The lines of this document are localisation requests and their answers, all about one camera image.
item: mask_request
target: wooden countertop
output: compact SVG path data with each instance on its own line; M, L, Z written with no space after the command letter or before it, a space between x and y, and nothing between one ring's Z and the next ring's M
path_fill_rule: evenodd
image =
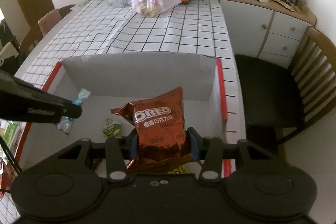
M303 20L305 22L312 24L313 26L315 26L316 24L316 16L308 9L308 7L305 4L300 3L300 1L298 1L298 7L296 9L297 11L295 12L292 12L286 9L285 7L283 7L282 5L280 5L279 3L271 1L271 0L268 2L260 2L258 0L230 0L230 1L236 1L236 2L246 3L246 4L256 5L259 7L267 8L270 10L274 10L276 12L280 12L280 13L298 18L300 20Z

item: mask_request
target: oreo logo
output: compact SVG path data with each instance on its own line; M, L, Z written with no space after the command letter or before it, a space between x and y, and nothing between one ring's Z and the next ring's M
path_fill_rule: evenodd
M171 110L169 107L156 107L156 108L149 108L141 111L137 111L134 114L134 122L142 122L148 118L156 117L162 114L168 114Z

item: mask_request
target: grid pattern tablecloth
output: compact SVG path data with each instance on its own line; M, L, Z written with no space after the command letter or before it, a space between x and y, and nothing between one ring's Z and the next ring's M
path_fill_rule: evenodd
M62 58L130 51L191 52L220 58L228 106L227 138L241 134L239 84L218 0L192 0L154 18L107 0L92 0L43 48L22 79L42 88Z

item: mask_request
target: oreo bag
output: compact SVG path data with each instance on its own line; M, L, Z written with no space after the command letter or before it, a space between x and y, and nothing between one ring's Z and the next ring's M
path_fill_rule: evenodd
M132 168L147 169L168 161L180 165L180 159L190 153L181 87L152 99L129 102L111 113L124 117L137 130L138 155Z

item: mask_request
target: cardboard box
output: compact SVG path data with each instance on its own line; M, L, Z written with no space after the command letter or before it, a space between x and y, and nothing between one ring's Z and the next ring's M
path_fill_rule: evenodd
M54 124L27 123L16 158L27 168L81 138L105 142L103 126L115 116L127 136L133 126L110 109L183 88L185 126L203 137L226 142L226 96L221 60L199 54L139 52L80 56L56 64L44 91L74 100L86 88L91 95L67 136ZM230 172L230 164L225 173Z

